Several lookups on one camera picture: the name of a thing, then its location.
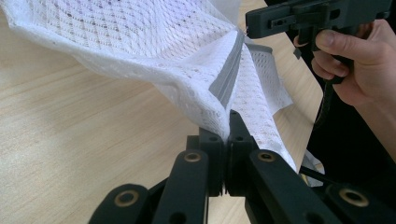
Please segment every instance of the hand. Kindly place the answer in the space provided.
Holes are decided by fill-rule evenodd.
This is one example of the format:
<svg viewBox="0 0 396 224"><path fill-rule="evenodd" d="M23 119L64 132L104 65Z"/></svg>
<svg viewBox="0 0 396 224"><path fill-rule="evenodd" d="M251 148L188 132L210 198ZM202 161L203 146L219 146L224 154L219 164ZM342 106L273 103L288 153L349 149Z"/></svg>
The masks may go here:
<svg viewBox="0 0 396 224"><path fill-rule="evenodd" d="M345 77L334 90L349 105L396 104L396 36L386 21L374 21L361 27L361 39L335 31L322 31L316 43L312 67L325 79ZM335 60L340 55L354 61L350 69Z"/></svg>

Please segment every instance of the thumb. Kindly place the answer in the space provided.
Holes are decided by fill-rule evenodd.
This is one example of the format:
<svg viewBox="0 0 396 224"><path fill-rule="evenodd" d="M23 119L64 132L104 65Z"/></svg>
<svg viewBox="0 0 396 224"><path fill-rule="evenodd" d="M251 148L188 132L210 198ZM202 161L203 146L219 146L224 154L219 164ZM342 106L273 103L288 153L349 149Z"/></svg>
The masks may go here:
<svg viewBox="0 0 396 224"><path fill-rule="evenodd" d="M317 35L318 48L332 55L340 55L360 63L371 63L381 53L375 42L324 30Z"/></svg>

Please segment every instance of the wooden table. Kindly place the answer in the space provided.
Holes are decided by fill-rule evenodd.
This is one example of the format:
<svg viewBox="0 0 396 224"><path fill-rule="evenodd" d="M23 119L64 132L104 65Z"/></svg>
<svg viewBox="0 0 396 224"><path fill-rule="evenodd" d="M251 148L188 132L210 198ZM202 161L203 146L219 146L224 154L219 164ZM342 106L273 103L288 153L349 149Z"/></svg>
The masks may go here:
<svg viewBox="0 0 396 224"><path fill-rule="evenodd" d="M261 4L245 1L241 12ZM197 134L151 84L98 76L15 36L3 14L0 41L0 223L86 223L116 186L166 178ZM321 91L285 35L259 42L274 49L295 103L275 118L300 166ZM243 201L210 199L209 223L248 223Z"/></svg>

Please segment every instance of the light wood grain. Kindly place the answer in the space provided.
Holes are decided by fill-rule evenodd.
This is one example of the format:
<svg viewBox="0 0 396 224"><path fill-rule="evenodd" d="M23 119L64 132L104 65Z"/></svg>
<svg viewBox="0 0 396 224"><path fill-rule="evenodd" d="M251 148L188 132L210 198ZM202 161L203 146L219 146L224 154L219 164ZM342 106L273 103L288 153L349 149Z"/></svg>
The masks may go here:
<svg viewBox="0 0 396 224"><path fill-rule="evenodd" d="M0 223L86 223L116 186L166 178L197 134L151 84L99 76L15 36L3 14L0 40ZM276 125L299 165L320 91L284 35L262 43L274 48L295 103ZM209 223L248 223L243 202L210 199Z"/></svg>

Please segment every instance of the white cloth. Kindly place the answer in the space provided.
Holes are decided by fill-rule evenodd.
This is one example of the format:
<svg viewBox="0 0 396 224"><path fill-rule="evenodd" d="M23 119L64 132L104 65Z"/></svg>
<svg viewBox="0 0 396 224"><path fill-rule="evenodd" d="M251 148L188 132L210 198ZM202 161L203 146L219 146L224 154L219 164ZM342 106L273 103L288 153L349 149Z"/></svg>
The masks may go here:
<svg viewBox="0 0 396 224"><path fill-rule="evenodd" d="M236 27L239 0L0 0L0 6L17 34L98 74L152 82L223 140L230 109L238 111L259 147L295 169L272 118L291 100L271 52L244 44Z"/></svg>

